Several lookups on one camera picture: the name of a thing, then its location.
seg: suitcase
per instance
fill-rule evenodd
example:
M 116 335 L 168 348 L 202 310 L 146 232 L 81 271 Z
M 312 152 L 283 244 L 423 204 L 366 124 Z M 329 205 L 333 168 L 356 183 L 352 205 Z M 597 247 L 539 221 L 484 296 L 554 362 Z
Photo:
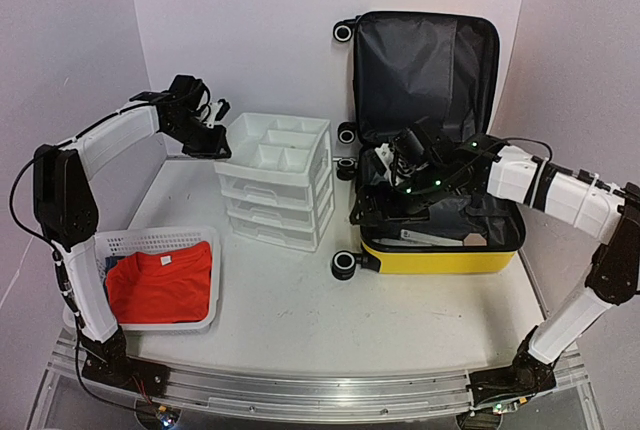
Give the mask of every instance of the suitcase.
M 487 131 L 500 46 L 489 21 L 435 13 L 370 12 L 338 22 L 334 38 L 353 39 L 355 122 L 340 125 L 338 137 L 343 143 L 357 138 L 362 145 L 353 172 L 356 191 L 382 181 L 373 149 L 412 122 L 429 117 L 455 142 Z M 460 242 L 476 234 L 485 245 L 440 243 Z M 452 196 L 433 205 L 429 219 L 381 222 L 361 227 L 360 235 L 362 254 L 338 252 L 334 257 L 337 278 L 350 278 L 356 261 L 380 273 L 497 272 L 524 243 L 525 226 L 513 202 L 490 195 Z M 437 238 L 429 238 L 433 241 L 426 245 L 420 242 L 422 237 L 407 242 L 407 235 L 413 240 L 416 235 Z

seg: plastic laundry basket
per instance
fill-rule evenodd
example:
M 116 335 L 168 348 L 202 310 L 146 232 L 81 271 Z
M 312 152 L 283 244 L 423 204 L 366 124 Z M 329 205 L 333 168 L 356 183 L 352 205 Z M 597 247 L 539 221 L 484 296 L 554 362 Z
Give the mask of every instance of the plastic laundry basket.
M 199 322 L 157 323 L 157 324 L 122 324 L 128 332 L 162 332 L 162 333 L 200 333 L 206 331 L 216 316 L 216 304 L 220 292 L 220 239 L 214 228 L 199 227 L 162 227 L 144 230 L 120 230 L 97 233 L 96 264 L 100 277 L 104 281 L 105 259 L 111 256 L 127 257 L 136 252 L 161 254 L 192 247 L 200 242 L 211 246 L 213 262 L 211 265 L 211 287 L 209 297 L 209 313 Z M 73 316 L 65 308 L 65 324 L 74 326 Z

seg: suitcase lid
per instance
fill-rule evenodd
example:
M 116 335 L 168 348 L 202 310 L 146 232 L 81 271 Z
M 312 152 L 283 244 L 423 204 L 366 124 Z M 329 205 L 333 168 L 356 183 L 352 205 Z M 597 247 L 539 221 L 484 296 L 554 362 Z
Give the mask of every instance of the suitcase lid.
M 379 145 L 429 116 L 454 141 L 489 126 L 500 41 L 483 18 L 370 12 L 352 23 L 360 141 Z

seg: red cloth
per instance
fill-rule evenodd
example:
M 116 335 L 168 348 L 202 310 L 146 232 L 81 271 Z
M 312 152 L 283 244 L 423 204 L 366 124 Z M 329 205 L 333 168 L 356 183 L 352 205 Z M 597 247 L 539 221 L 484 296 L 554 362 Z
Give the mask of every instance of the red cloth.
M 134 253 L 107 274 L 111 311 L 119 323 L 199 322 L 209 313 L 211 247 Z

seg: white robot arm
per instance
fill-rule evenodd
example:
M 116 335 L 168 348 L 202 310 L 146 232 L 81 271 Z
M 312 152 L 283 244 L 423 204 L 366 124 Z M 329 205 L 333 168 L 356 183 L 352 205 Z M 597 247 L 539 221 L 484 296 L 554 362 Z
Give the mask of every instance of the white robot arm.
M 159 396 L 166 379 L 158 384 L 155 377 L 168 369 L 127 357 L 124 333 L 107 301 L 96 262 L 98 208 L 89 182 L 113 158 L 158 132 L 183 143 L 187 155 L 229 158 L 226 129 L 218 122 L 230 106 L 225 100 L 211 102 L 206 85 L 186 75 L 176 76 L 165 92 L 143 92 L 131 101 L 137 103 L 76 137 L 36 150 L 31 162 L 34 214 L 43 232 L 38 237 L 55 248 L 58 286 L 88 352 L 83 375 L 134 391 L 135 383 L 141 381 L 149 395 Z
M 600 242 L 585 276 L 530 332 L 511 366 L 470 375 L 476 408 L 504 406 L 552 389 L 561 353 L 607 309 L 638 293 L 640 189 L 607 184 L 582 170 L 574 173 L 510 145 L 511 140 L 526 139 L 477 134 L 454 144 L 428 120 L 418 121 L 376 149 L 387 181 L 359 188 L 350 217 L 365 226 L 415 222 L 452 194 L 489 194 L 542 211 Z

